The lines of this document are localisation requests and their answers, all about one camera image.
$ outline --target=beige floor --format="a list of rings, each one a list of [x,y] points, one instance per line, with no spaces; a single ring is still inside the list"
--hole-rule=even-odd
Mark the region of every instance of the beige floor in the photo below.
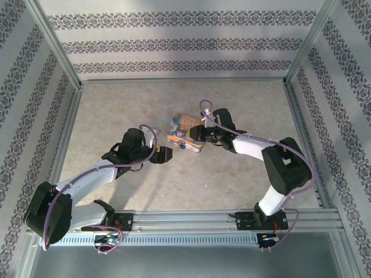
[[[252,209],[270,185],[263,162],[210,144],[201,153],[182,151],[166,140],[172,116],[199,116],[203,98],[215,108],[228,108],[237,129],[298,141],[281,81],[91,84],[82,93],[61,180],[99,160],[128,128],[145,123],[163,131],[159,143],[175,148],[173,159],[146,163],[140,172],[102,186],[81,204],[102,199],[117,210]],[[318,207],[314,191],[287,207]]]

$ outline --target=small box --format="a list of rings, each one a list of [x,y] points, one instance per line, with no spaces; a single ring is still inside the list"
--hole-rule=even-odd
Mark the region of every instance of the small box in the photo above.
[[[170,122],[168,128],[168,141],[178,145],[181,149],[190,149],[194,152],[200,152],[204,142],[198,142],[190,137],[190,129],[194,126],[203,125],[200,119],[177,113]]]

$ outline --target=metal frame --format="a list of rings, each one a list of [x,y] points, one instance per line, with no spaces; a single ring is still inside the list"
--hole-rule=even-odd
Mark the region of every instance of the metal frame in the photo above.
[[[56,33],[54,32],[52,26],[50,25],[49,20],[46,17],[46,14],[42,10],[41,5],[37,0],[25,0],[24,2],[26,4],[26,7],[34,17],[39,28],[43,32],[46,41],[48,42],[50,48],[53,50],[54,54],[56,55],[58,62],[61,64],[64,72],[70,79],[74,89],[79,89],[81,81],[74,67],[72,66],[70,59],[66,55],[62,47],[62,44],[58,40]]]
[[[128,79],[91,79],[82,81],[82,84],[106,83],[148,83],[148,82],[226,82],[226,81],[277,81],[280,77],[221,77],[221,78],[128,78]]]
[[[163,82],[178,82],[184,79],[165,80]],[[220,79],[208,79],[197,81],[221,81]],[[299,111],[293,101],[292,92],[284,84],[288,103],[293,115],[295,127],[298,131],[300,143],[304,154],[313,163],[314,159],[310,152],[310,145],[306,137],[303,123],[300,120]],[[83,88],[76,91],[72,101],[72,108],[67,119],[67,125],[62,137],[62,144],[57,152],[56,162],[53,166],[51,182],[57,182],[67,153],[68,143],[73,130],[77,115],[79,101]],[[323,209],[301,209],[298,223],[292,232],[326,232],[330,234],[339,268],[343,277],[360,277],[350,244],[345,235],[343,223],[336,208],[329,208],[322,184],[317,183],[318,194],[321,197]],[[133,228],[125,233],[124,246],[253,246],[256,247],[256,232],[238,231],[235,220],[228,216],[237,211],[122,211],[134,213]],[[296,213],[286,213],[288,224],[291,225]],[[60,246],[85,246],[93,243],[96,233],[72,231],[55,245]],[[23,255],[17,263],[17,271],[13,277],[28,277],[39,249],[40,238],[32,231],[27,232],[23,243]]]
[[[305,36],[303,43],[301,44],[299,51],[297,52],[289,68],[289,71],[286,74],[285,77],[286,84],[289,84],[295,77],[295,74],[297,73],[297,71],[303,64],[305,58],[307,57],[307,54],[313,47],[314,41],[317,39],[317,36],[321,32],[321,29],[325,25],[327,19],[329,18],[337,2],[338,0],[325,0],[323,2],[322,7],[320,8],[317,16],[315,17],[314,22],[308,31],[307,36]]]

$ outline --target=patterned wallpaper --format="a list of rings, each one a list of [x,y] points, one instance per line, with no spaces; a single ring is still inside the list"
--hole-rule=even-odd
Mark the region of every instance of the patterned wallpaper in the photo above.
[[[40,0],[81,80],[284,77],[322,5],[297,2]]]
[[[369,11],[366,1],[339,1],[292,84],[322,182],[339,208],[362,277],[371,277]]]
[[[0,0],[0,277],[11,277],[22,218],[48,180],[74,89],[22,0]]]

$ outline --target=floral border pattern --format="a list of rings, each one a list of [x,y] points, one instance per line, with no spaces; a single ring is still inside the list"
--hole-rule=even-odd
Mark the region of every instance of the floral border pattern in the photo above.
[[[42,167],[42,162],[46,155],[50,137],[52,136],[54,125],[59,114],[59,109],[66,94],[69,82],[70,81],[66,73],[64,72],[58,84],[58,89],[56,90],[56,93],[54,95],[53,102],[50,106],[48,116],[42,129],[42,133],[40,134],[40,138],[34,152],[34,157],[31,159],[30,169],[27,172],[27,178],[24,180],[21,194],[19,194],[19,200],[17,201],[12,219],[10,220],[10,225],[8,227],[9,232],[5,235],[5,243],[1,246],[0,277],[6,277],[6,272],[9,267],[9,263],[12,260],[15,245],[19,240],[21,226],[23,224],[22,218],[24,213],[26,212],[32,194],[34,193],[35,184],[38,180],[38,174],[40,168]]]
[[[302,39],[216,38],[216,39],[137,39],[62,43],[67,54],[107,52],[153,52],[191,50],[298,50]]]
[[[26,9],[23,0],[8,0],[0,12],[0,49]]]
[[[362,107],[363,114],[367,121],[371,121],[371,86],[331,18],[323,27],[322,34],[331,47],[350,87],[353,89],[355,98],[359,102],[359,106]]]
[[[316,47],[311,49],[308,58],[321,84],[325,97],[328,100],[332,114],[338,124],[337,127],[340,129],[340,134],[343,136],[345,146],[348,149],[348,153],[351,155],[351,160],[358,170],[358,177],[362,180],[361,185],[369,196],[369,202],[371,202],[371,166],[368,164],[369,160],[366,158],[366,153],[359,143],[359,138],[355,134],[353,124],[347,115],[347,111],[341,102],[339,94],[331,80],[331,76]]]
[[[369,47],[371,47],[371,8],[365,0],[341,0],[341,4],[347,10],[355,25],[365,37]]]
[[[8,114],[11,108],[14,97],[17,95],[20,85],[23,82],[28,69],[31,66],[31,62],[34,60],[36,52],[38,51],[44,36],[40,28],[35,25],[32,28],[31,33],[27,37],[25,44],[23,45],[14,67],[10,69],[8,78],[5,79],[3,86],[0,88],[0,128],[2,123],[5,121],[6,114]]]
[[[9,150],[6,152],[7,156],[4,158],[3,164],[0,167],[0,209],[2,208],[2,202],[6,198],[6,192],[9,189],[9,185],[12,183],[14,171],[17,169],[18,161],[21,158],[28,136],[31,133],[36,115],[57,63],[57,57],[53,52],[50,52],[35,85],[34,91],[28,101],[26,110],[24,111],[19,123],[19,127],[15,132],[13,141],[10,143]]]
[[[325,120],[321,115],[314,93],[305,75],[303,68],[297,73],[297,80],[303,91],[307,108],[311,114],[314,127],[317,131],[318,138],[322,144],[323,154],[326,158],[328,166],[330,168],[331,175],[336,184],[337,193],[340,196],[340,201],[343,205],[343,209],[346,212],[349,226],[352,229],[352,235],[355,239],[355,243],[358,246],[359,254],[362,256],[362,262],[366,265],[366,272],[371,276],[371,241],[367,238],[368,233],[363,227],[363,221],[361,221],[361,215],[356,209],[354,197],[350,192],[348,181],[344,177],[343,168],[337,157],[337,153],[334,149],[334,144],[330,138]],[[293,95],[297,102],[297,97],[293,91]]]
[[[159,71],[286,71],[291,61],[285,60],[219,60],[219,61],[150,61],[118,63],[74,64],[78,74],[105,72],[159,72]]]
[[[240,11],[187,11],[103,14],[62,14],[48,16],[54,30],[91,28],[136,28],[175,26],[246,26],[290,25],[309,26],[315,11],[300,10],[240,10]]]

